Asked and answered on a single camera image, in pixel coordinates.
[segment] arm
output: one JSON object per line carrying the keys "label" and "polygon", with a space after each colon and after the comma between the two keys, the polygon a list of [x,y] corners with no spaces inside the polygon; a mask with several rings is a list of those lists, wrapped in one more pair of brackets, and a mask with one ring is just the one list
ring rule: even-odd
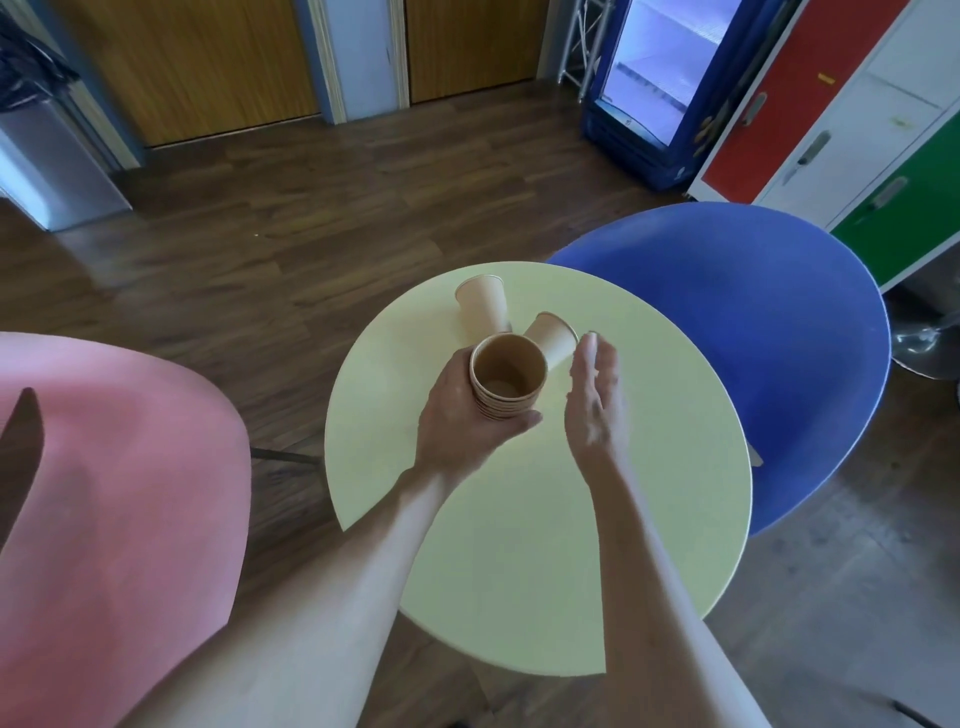
{"label": "arm", "polygon": [[487,420],[469,350],[453,355],[420,415],[414,466],[334,548],[232,620],[125,726],[353,728],[427,529],[453,489],[540,421]]}
{"label": "arm", "polygon": [[570,374],[566,435],[597,521],[611,727],[769,728],[697,614],[637,487],[616,349],[588,333]]}

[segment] trash can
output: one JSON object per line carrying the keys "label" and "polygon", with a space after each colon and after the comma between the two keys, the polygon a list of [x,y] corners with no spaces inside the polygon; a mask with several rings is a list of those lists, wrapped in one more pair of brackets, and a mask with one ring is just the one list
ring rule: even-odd
{"label": "trash can", "polygon": [[0,12],[0,188],[48,231],[131,208],[56,107],[79,78]]}

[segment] floor plank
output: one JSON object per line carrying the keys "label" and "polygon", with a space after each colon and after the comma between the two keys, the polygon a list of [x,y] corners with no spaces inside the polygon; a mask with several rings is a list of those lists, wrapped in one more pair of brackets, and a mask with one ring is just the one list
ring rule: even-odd
{"label": "floor plank", "polygon": [[[3,201],[0,327],[172,359],[228,394],[255,445],[322,454],[337,370],[397,295],[679,201],[585,142],[578,114],[564,89],[519,84],[173,147],[122,180],[135,214],[60,235]],[[749,542],[708,624],[778,728],[903,725],[878,695],[955,723],[958,441],[951,385],[895,370],[848,462]],[[338,530],[322,473],[256,463],[238,609]],[[458,717],[599,726],[602,679],[482,665],[398,617],[363,725]]]}

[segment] glass refrigerator door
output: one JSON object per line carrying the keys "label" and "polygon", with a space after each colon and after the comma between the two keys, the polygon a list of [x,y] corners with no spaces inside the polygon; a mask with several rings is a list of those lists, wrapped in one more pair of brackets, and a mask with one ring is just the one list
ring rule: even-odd
{"label": "glass refrigerator door", "polygon": [[670,144],[740,0],[631,0],[601,99]]}

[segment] blue display fridge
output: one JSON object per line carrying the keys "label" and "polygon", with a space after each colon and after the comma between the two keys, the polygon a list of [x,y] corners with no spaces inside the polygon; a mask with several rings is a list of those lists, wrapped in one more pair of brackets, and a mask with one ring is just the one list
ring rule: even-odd
{"label": "blue display fridge", "polygon": [[654,189],[693,177],[799,0],[618,0],[584,133]]}

